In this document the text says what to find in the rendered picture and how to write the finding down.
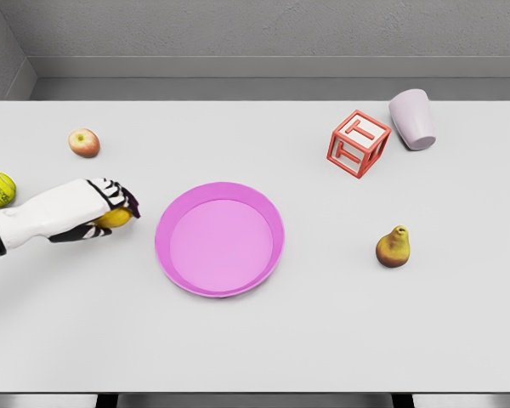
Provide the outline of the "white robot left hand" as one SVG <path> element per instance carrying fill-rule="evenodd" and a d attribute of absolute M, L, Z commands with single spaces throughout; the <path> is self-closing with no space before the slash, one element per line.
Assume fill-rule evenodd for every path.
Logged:
<path fill-rule="evenodd" d="M 35 196 L 37 232 L 53 243 L 84 241 L 111 234 L 96 223 L 110 211 L 124 209 L 139 218 L 139 202 L 108 178 L 76 179 Z"/>

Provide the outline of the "yellow lemon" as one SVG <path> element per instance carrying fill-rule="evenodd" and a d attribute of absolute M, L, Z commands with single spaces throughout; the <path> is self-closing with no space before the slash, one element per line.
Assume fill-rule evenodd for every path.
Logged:
<path fill-rule="evenodd" d="M 106 212 L 93 222 L 103 229 L 114 229 L 123 226 L 132 218 L 132 212 L 126 207 L 118 207 Z"/>

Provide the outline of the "pink round plate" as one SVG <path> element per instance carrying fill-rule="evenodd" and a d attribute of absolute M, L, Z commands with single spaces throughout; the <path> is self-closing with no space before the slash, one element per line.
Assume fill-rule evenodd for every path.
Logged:
<path fill-rule="evenodd" d="M 262 284 L 285 246 L 285 227 L 261 192 L 231 182 L 203 184 L 178 196 L 155 232 L 156 258 L 178 287 L 227 298 Z"/>

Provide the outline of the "red yellow apple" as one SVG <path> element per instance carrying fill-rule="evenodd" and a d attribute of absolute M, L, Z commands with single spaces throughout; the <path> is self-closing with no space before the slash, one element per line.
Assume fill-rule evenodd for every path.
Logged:
<path fill-rule="evenodd" d="M 100 151 L 99 138 L 93 131 L 85 127 L 70 132 L 68 145 L 73 153 L 84 158 L 96 157 Z"/>

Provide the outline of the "red letter block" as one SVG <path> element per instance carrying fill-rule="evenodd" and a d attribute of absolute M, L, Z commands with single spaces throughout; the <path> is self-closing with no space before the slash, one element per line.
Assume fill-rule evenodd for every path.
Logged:
<path fill-rule="evenodd" d="M 381 157 L 391 127 L 354 110 L 331 133 L 326 159 L 361 179 Z"/>

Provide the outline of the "yellow brown pear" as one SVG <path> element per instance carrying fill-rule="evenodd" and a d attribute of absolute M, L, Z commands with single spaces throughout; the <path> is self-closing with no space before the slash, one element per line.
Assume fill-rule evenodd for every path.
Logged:
<path fill-rule="evenodd" d="M 378 262 L 387 268 L 397 268 L 406 264 L 411 254 L 409 231 L 404 225 L 397 225 L 377 243 Z"/>

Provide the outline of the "pale lilac cup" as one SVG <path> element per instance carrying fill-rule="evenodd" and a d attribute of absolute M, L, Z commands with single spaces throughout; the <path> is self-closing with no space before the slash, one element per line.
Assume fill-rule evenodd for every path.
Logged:
<path fill-rule="evenodd" d="M 405 90 L 390 100 L 388 108 L 400 137 L 410 150 L 425 150 L 435 143 L 434 119 L 424 90 Z"/>

